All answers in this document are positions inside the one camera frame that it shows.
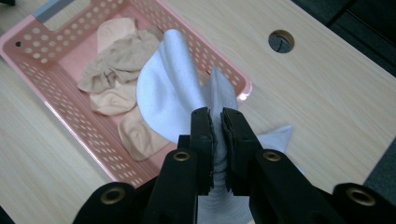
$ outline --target laundry basket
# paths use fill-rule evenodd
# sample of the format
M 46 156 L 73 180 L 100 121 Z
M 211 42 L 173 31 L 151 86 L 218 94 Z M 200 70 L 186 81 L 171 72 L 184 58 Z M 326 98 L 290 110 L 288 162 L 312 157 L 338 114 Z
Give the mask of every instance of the laundry basket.
M 156 176 L 168 144 L 145 161 L 134 161 L 123 147 L 117 117 L 92 112 L 89 95 L 77 88 L 83 68 L 97 55 L 97 27 L 115 18 L 135 18 L 138 29 L 178 29 L 202 71 L 213 65 L 230 79 L 238 102 L 251 93 L 250 80 L 205 42 L 160 0 L 91 0 L 76 16 L 51 31 L 45 21 L 56 17 L 72 0 L 49 1 L 0 38 L 0 54 L 92 158 L 114 181 L 138 188 Z

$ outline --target floor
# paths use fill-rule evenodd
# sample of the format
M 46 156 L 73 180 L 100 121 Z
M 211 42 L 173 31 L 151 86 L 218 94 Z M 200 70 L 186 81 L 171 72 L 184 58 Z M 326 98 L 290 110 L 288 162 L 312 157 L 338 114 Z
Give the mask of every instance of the floor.
M 396 1 L 292 0 L 396 77 Z M 396 205 L 396 139 L 364 185 Z M 14 223 L 0 207 L 0 223 Z

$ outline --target gray basket handle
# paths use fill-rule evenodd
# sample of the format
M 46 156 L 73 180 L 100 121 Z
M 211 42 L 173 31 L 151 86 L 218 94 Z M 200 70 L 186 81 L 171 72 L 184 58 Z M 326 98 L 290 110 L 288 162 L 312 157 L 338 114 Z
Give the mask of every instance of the gray basket handle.
M 41 23 L 44 23 L 73 1 L 74 0 L 49 0 L 44 6 L 36 10 L 33 16 Z

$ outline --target light wood tabletop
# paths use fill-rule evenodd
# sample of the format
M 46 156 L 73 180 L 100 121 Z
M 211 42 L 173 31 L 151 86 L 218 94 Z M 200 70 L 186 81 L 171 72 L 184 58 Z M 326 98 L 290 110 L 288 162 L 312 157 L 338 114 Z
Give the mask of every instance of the light wood tabletop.
M 0 35 L 45 0 L 0 6 Z M 396 135 L 396 78 L 291 1 L 164 0 L 252 80 L 255 133 L 294 127 L 287 155 L 331 192 L 361 184 Z M 276 30 L 294 47 L 277 53 Z M 0 58 L 0 204 L 16 223 L 70 223 L 109 177 Z

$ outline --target pink basket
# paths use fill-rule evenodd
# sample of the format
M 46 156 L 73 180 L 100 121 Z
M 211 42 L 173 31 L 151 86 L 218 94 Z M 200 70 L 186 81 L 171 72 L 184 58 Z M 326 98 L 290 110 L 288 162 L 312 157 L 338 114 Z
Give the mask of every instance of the pink basket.
M 234 85 L 239 103 L 251 93 L 247 76 L 159 0 L 91 1 L 56 31 L 43 25 L 39 16 L 43 13 L 28 16 L 4 34 L 0 54 L 114 181 L 138 188 L 159 173 L 164 156 L 177 146 L 169 144 L 148 160 L 134 161 L 121 143 L 119 118 L 93 113 L 89 95 L 78 90 L 83 68 L 97 54 L 96 29 L 103 21 L 134 17 L 138 29 L 153 25 L 163 32 L 178 29 L 187 39 L 198 69 L 219 67 Z

